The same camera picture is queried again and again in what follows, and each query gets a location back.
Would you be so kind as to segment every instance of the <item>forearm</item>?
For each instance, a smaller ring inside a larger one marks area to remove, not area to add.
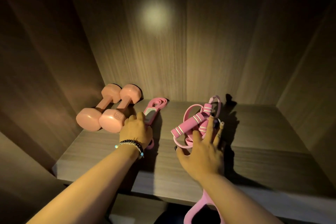
[[[77,224],[99,221],[139,151],[121,145],[41,209],[28,224]]]
[[[207,176],[200,183],[215,203],[226,224],[282,223],[221,175]]]

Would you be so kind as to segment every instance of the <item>label tag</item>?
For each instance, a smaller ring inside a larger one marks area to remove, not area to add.
[[[147,110],[145,111],[145,123],[148,123],[151,121],[151,119],[153,118],[153,116],[156,113],[156,109],[155,108],[147,108]]]

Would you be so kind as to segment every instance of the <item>black beaded bracelet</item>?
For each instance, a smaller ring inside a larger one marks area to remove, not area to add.
[[[131,144],[131,145],[134,145],[140,152],[140,158],[143,158],[144,157],[144,150],[141,146],[140,143],[138,143],[137,141],[135,140],[124,140],[124,141],[121,141],[118,145],[115,146],[115,148],[118,148],[119,145],[122,145],[122,144]]]

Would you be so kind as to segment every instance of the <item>wooden shelf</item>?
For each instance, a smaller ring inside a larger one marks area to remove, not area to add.
[[[127,115],[144,111],[148,101],[130,107]],[[191,104],[171,101],[161,111],[153,124],[156,147],[146,151],[145,159],[137,164],[140,170],[131,182],[131,192],[186,204],[199,200],[202,190],[179,164],[170,133]],[[225,159],[233,183],[264,192],[335,197],[332,184],[276,107],[226,105],[220,119],[225,122],[225,140],[232,141]],[[82,131],[54,166],[57,178],[65,183],[75,181],[111,153],[118,140],[118,134],[103,129]]]

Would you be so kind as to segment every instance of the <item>dumbbell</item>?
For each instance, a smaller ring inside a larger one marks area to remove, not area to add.
[[[103,99],[95,108],[84,108],[76,116],[76,121],[82,128],[89,131],[98,131],[100,129],[99,118],[109,103],[118,103],[120,101],[121,88],[116,84],[107,84],[101,94]]]
[[[121,102],[117,109],[108,109],[99,118],[101,127],[111,133],[120,132],[126,120],[123,112],[129,104],[135,104],[140,100],[141,91],[137,86],[128,84],[120,91],[120,97]]]

